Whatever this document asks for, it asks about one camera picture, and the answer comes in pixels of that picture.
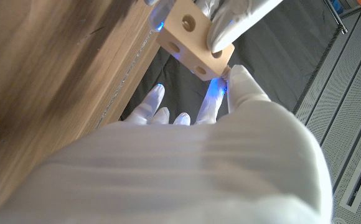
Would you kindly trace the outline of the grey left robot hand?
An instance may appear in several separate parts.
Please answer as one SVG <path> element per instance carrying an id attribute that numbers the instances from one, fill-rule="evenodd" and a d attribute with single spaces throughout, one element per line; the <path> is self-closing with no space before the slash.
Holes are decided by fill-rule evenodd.
<path id="1" fill-rule="evenodd" d="M 212 21 L 206 46 L 217 53 L 278 6 L 282 0 L 195 0 L 193 3 Z"/>

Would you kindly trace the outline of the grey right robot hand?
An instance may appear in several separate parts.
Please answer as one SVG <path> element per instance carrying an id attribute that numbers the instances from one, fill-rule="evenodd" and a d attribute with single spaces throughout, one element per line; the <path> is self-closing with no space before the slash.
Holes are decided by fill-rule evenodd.
<path id="1" fill-rule="evenodd" d="M 330 223 L 321 147 L 248 70 L 210 82 L 196 122 L 156 85 L 124 120 L 37 166 L 0 223 Z"/>

